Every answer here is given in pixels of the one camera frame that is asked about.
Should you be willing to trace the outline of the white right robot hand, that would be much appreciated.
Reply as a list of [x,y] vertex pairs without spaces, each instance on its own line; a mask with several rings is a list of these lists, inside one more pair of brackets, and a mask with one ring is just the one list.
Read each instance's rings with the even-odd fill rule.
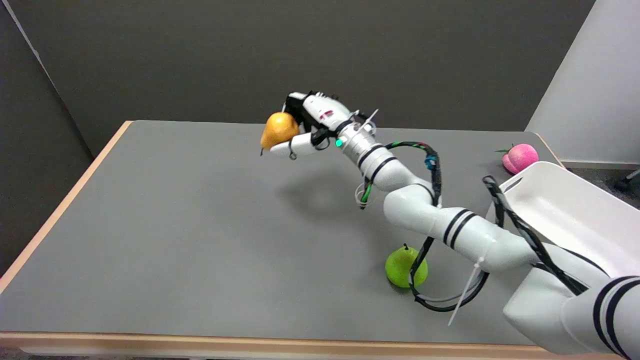
[[354,113],[334,96],[322,92],[291,92],[282,110],[293,116],[302,133],[274,144],[269,153],[296,160],[325,150],[343,130],[354,123]]

